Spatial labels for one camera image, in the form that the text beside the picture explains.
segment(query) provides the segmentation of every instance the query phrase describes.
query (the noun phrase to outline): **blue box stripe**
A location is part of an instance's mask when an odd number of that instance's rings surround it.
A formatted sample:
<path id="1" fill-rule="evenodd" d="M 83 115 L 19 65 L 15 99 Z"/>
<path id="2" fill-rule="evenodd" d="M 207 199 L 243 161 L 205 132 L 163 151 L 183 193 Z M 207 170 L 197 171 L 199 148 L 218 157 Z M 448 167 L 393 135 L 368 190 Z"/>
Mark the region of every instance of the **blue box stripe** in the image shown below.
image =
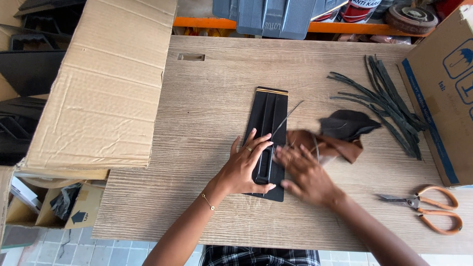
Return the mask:
<path id="1" fill-rule="evenodd" d="M 445 146 L 443 145 L 442 139 L 440 138 L 440 134 L 438 133 L 437 127 L 435 126 L 434 119 L 430 114 L 429 107 L 425 103 L 424 96 L 420 91 L 419 85 L 417 84 L 417 80 L 415 79 L 411 65 L 409 64 L 407 58 L 403 60 L 403 67 L 404 71 L 406 72 L 407 78 L 409 79 L 409 83 L 411 84 L 411 88 L 414 91 L 414 95 L 417 99 L 417 102 L 419 103 L 422 114 L 424 115 L 424 119 L 425 121 L 427 121 L 427 123 L 429 123 L 430 135 L 432 136 L 432 140 L 434 141 L 435 147 L 437 148 L 437 153 L 440 156 L 440 160 L 442 161 L 448 180 L 450 180 L 450 183 L 452 185 L 458 184 L 460 183 L 460 181 L 458 181 L 458 178 L 456 177 L 455 171 L 453 170 L 452 162 L 448 158 L 447 151 L 445 150 Z"/>

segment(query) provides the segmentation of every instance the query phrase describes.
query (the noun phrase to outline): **brown leather piece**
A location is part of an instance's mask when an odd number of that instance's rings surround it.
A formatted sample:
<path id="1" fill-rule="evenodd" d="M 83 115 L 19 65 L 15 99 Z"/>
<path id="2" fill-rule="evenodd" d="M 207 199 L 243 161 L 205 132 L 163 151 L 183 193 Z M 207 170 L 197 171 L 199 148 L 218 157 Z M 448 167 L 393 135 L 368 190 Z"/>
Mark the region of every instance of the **brown leather piece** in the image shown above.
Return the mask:
<path id="1" fill-rule="evenodd" d="M 290 146 L 299 147 L 303 144 L 316 157 L 317 149 L 314 137 L 317 140 L 319 161 L 322 165 L 338 156 L 343 156 L 348 162 L 354 163 L 363 152 L 363 145 L 359 138 L 352 142 L 346 142 L 329 136 L 312 134 L 307 130 L 287 131 L 287 140 Z"/>

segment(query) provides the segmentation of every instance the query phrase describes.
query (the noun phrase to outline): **umbrella symbol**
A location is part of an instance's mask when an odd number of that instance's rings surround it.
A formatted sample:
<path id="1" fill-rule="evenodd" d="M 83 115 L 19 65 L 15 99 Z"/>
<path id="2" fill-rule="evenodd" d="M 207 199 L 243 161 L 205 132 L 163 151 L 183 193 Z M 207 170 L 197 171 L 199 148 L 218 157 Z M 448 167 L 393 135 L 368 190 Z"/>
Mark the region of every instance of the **umbrella symbol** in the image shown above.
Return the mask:
<path id="1" fill-rule="evenodd" d="M 471 62 L 473 61 L 473 51 L 468 48 L 460 49 L 460 55 L 462 55 L 463 58 L 458 60 L 458 62 L 456 62 L 455 64 L 450 64 L 450 67 L 454 67 L 463 59 L 465 59 L 465 62 L 468 63 L 468 65 L 470 65 Z"/>

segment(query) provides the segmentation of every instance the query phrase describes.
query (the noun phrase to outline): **woman's right hand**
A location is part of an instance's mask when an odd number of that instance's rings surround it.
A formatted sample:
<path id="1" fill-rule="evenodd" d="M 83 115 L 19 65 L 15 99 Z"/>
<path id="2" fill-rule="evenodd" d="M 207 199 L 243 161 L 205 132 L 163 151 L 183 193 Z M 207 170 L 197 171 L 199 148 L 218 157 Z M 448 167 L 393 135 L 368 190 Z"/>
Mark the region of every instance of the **woman's right hand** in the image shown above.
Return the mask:
<path id="1" fill-rule="evenodd" d="M 300 150 L 278 146 L 273 160 L 284 166 L 293 177 L 293 181 L 281 181 L 281 186 L 300 200 L 331 207 L 345 197 L 345 193 L 333 183 L 317 159 L 303 145 Z"/>

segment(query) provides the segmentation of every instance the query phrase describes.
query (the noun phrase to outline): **gold bracelet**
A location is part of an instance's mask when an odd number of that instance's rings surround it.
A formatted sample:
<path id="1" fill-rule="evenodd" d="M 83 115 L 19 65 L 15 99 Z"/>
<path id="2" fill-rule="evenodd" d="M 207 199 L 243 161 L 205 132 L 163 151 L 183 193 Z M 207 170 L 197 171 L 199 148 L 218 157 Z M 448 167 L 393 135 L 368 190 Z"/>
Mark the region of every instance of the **gold bracelet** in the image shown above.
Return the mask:
<path id="1" fill-rule="evenodd" d="M 212 204 L 210 204 L 209 200 L 205 197 L 204 193 L 201 193 L 201 195 L 207 201 L 207 203 L 209 204 L 211 210 L 216 210 L 217 209 L 214 206 L 212 206 Z"/>

